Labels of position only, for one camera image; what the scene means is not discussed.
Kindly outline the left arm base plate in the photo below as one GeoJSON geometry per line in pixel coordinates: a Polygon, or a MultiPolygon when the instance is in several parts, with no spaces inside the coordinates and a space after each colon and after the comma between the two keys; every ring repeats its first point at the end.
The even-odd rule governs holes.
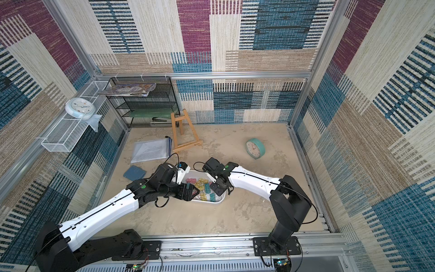
{"type": "Polygon", "coordinates": [[[114,256],[113,261],[139,261],[139,260],[158,260],[162,241],[143,241],[141,245],[136,246],[130,253],[124,256],[114,256]]]}

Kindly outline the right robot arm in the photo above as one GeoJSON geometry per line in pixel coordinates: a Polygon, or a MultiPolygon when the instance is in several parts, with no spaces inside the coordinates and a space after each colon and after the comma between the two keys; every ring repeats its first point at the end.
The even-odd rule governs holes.
{"type": "Polygon", "coordinates": [[[263,248],[273,255],[283,255],[288,250],[290,237],[305,223],[310,209],[316,208],[301,186],[289,175],[281,179],[267,177],[237,163],[222,164],[215,158],[203,163],[202,171],[211,178],[213,185],[210,187],[219,196],[240,188],[270,202],[277,222],[263,248]]]}

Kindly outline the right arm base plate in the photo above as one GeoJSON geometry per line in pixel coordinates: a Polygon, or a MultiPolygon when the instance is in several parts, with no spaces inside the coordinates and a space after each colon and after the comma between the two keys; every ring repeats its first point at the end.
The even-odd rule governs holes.
{"type": "Polygon", "coordinates": [[[291,236],[284,245],[272,241],[269,237],[253,238],[255,256],[293,256],[301,255],[300,243],[295,236],[291,236]]]}

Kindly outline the magazine on shelf top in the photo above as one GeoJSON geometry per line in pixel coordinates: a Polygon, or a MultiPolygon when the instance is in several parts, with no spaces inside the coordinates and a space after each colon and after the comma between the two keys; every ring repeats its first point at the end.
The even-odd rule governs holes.
{"type": "Polygon", "coordinates": [[[108,87],[98,92],[98,95],[114,97],[147,97],[155,88],[156,83],[148,84],[123,84],[108,87]]]}

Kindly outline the white round clock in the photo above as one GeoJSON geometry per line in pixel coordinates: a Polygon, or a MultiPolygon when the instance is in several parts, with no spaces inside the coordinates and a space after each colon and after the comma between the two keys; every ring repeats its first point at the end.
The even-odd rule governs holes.
{"type": "Polygon", "coordinates": [[[88,120],[95,114],[96,108],[90,101],[75,97],[65,104],[65,111],[76,119],[88,120]]]}

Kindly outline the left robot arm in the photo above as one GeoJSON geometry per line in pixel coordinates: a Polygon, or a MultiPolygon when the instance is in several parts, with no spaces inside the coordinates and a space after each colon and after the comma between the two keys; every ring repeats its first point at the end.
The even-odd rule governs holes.
{"type": "Polygon", "coordinates": [[[119,235],[92,237],[121,217],[160,197],[191,201],[200,191],[182,182],[189,167],[163,163],[145,179],[135,180],[105,203],[69,221],[46,222],[38,234],[34,261],[42,272],[75,272],[80,268],[107,258],[138,260],[145,253],[141,236],[133,229],[119,235]]]}

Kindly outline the white plastic storage box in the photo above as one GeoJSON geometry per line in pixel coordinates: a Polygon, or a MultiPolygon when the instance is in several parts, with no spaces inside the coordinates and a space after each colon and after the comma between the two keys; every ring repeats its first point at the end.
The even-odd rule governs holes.
{"type": "Polygon", "coordinates": [[[192,201],[204,202],[207,204],[220,204],[224,201],[226,193],[218,196],[212,189],[213,182],[206,173],[198,171],[190,171],[184,176],[184,183],[191,184],[199,190],[199,194],[192,201]]]}

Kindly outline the wooden mini easel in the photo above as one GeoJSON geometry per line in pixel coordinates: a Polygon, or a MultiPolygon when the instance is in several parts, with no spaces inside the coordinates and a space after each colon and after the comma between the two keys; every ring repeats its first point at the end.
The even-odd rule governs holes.
{"type": "Polygon", "coordinates": [[[176,117],[174,113],[171,113],[171,124],[172,124],[172,132],[173,132],[173,153],[178,153],[180,151],[183,150],[187,150],[189,148],[192,148],[194,146],[200,146],[203,144],[203,140],[199,139],[198,133],[190,119],[190,116],[187,112],[186,109],[183,109],[183,114],[176,117]],[[184,143],[184,144],[179,144],[178,138],[177,138],[177,128],[180,131],[180,134],[183,135],[184,134],[184,121],[187,122],[188,126],[190,127],[190,130],[193,133],[194,136],[194,140],[184,143]]]}

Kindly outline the blue folded cloth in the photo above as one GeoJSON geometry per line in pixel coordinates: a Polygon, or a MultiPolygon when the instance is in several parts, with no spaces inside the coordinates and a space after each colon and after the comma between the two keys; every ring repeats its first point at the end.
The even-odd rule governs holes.
{"type": "Polygon", "coordinates": [[[124,174],[123,177],[130,180],[130,181],[135,181],[135,180],[139,180],[145,177],[146,175],[146,171],[135,166],[132,165],[124,174]]]}

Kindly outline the clear zip document pouch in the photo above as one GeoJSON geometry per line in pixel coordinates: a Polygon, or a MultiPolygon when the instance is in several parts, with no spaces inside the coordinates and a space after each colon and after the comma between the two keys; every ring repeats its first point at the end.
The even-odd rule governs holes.
{"type": "Polygon", "coordinates": [[[172,139],[170,137],[153,141],[136,142],[133,148],[131,163],[167,159],[171,154],[172,139]]]}

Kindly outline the green round alarm clock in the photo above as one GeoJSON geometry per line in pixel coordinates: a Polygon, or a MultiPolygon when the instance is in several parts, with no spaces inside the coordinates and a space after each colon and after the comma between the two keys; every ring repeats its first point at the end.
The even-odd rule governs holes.
{"type": "Polygon", "coordinates": [[[259,159],[266,153],[264,144],[257,138],[249,139],[245,144],[245,148],[247,153],[254,159],[259,159]]]}

